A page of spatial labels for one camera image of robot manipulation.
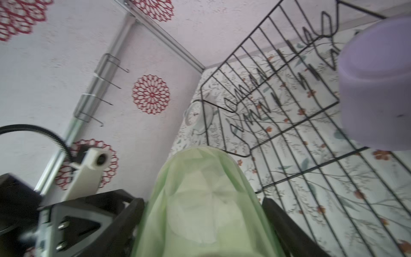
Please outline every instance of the green leaf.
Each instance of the green leaf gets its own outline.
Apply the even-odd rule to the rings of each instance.
[[[292,167],[292,166],[284,166],[284,169],[283,169],[282,167],[278,167],[278,169],[286,170],[286,169],[288,169],[289,167]]]
[[[346,136],[346,134],[344,133],[344,131],[343,131],[342,129],[340,129],[340,130],[337,129],[337,130],[334,132],[334,137],[335,137],[336,139],[345,140],[344,135]]]
[[[353,206],[351,203],[349,203],[346,199],[340,198],[340,201],[341,201],[342,205],[344,205],[345,207],[348,207],[348,208],[351,208],[351,209],[353,209],[353,210],[355,210],[355,211],[358,211],[358,210],[357,210],[356,208],[354,208],[354,206]]]
[[[314,187],[313,184],[308,183],[308,188],[312,191],[312,194],[316,196],[317,189]]]
[[[298,62],[296,63],[296,65],[294,67],[297,67],[298,65],[300,65],[302,63],[302,60],[305,60],[306,58],[307,58],[307,56],[301,56],[301,58],[298,59]]]
[[[305,171],[308,168],[308,158],[305,158],[301,163],[301,171]]]

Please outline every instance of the orange flower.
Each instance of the orange flower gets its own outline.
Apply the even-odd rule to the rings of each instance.
[[[298,110],[298,115],[304,115],[304,114],[305,114],[305,109]]]
[[[399,248],[403,253],[411,253],[411,244],[405,240],[400,240],[401,243],[398,244]]]
[[[355,191],[354,195],[357,199],[365,199],[365,194],[363,194],[360,190]]]
[[[311,91],[307,92],[307,97],[310,98],[311,96],[314,96],[316,93],[317,93],[317,91],[311,90]]]
[[[317,207],[317,212],[318,213],[326,213],[326,209],[323,206],[320,205],[320,206]]]
[[[380,221],[382,224],[384,224],[384,226],[388,225],[388,221],[384,218],[380,218]]]
[[[377,150],[372,152],[372,154],[375,156],[375,159],[377,160],[385,160],[388,161],[390,159],[390,151],[382,151],[382,150]]]

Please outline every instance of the wire rack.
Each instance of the wire rack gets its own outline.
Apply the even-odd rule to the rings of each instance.
[[[338,120],[336,61],[344,45],[338,39],[342,7],[345,13],[385,19],[337,0],[332,15],[322,11],[316,17],[319,23],[313,23],[297,0],[279,1],[201,84],[203,106],[211,105],[212,115],[217,117],[214,125],[206,126],[206,142],[237,157],[251,158],[256,193],[273,198],[290,216],[298,213],[300,216],[293,219],[329,254],[405,256],[411,251],[406,249],[409,243],[401,240],[406,237],[403,233],[411,234],[407,223],[411,220],[410,193],[399,193],[401,186],[375,166],[378,161],[390,161],[409,180],[408,163],[397,153],[372,150],[350,140]],[[213,88],[218,92],[215,95],[210,94]],[[203,107],[206,123],[211,114],[205,110]],[[356,173],[355,167],[367,172]],[[322,182],[313,182],[313,176]],[[367,188],[369,180],[376,186]],[[320,187],[326,189],[327,200],[319,194]],[[366,189],[381,190],[388,200],[379,203],[365,196]],[[343,197],[341,190],[352,193],[355,201]],[[313,208],[304,203],[307,197]],[[334,202],[344,218],[341,223],[350,227],[351,233],[339,233],[336,217],[327,214],[324,201]],[[400,219],[386,214],[380,208],[382,203],[395,210]],[[372,221],[362,222],[364,219],[355,213],[357,206],[364,208]],[[390,223],[402,226],[404,232]],[[316,228],[319,224],[321,233]],[[365,230],[380,233],[389,250],[381,249],[378,240]],[[324,245],[324,237],[335,246]],[[352,251],[353,242],[362,248]]]

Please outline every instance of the lavender plastic cup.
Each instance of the lavender plastic cup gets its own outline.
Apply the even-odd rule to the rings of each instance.
[[[338,60],[341,119],[364,146],[411,149],[411,16],[356,35]]]

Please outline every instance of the floral tablecloth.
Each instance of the floral tablecloth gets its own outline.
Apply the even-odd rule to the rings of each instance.
[[[337,33],[335,45],[342,49],[367,26]],[[308,47],[301,58],[280,69],[278,76],[272,76],[270,67],[277,69],[284,62],[275,50],[230,62],[219,70],[207,69],[193,101],[201,99],[202,90],[206,100],[226,109],[229,103],[224,98],[234,99],[230,93],[233,87],[253,84],[250,74],[258,84],[264,80],[257,65],[264,67],[270,79],[243,100],[237,114],[212,106],[208,143],[205,133],[199,133],[184,120],[169,156],[189,146],[207,144],[233,153],[259,200],[264,196],[273,198],[331,256],[409,254],[411,174],[407,167],[411,167],[411,154],[378,149],[349,154],[354,147],[363,146],[346,140],[344,130],[336,127],[342,127],[338,75],[325,63],[332,65],[332,44],[321,39],[316,45],[318,53],[314,47]],[[297,50],[304,46],[294,44]],[[279,50],[287,60],[293,56],[288,47]],[[310,73],[307,64],[316,69],[321,79]],[[296,79],[298,72],[310,88],[301,86]],[[269,113],[261,105],[268,106]],[[251,117],[250,109],[261,114],[258,123],[250,122],[256,118]],[[193,115],[201,116],[195,111]],[[292,124],[298,124],[296,129],[288,130]],[[270,140],[279,132],[284,133]],[[318,165],[321,167],[301,174]]]

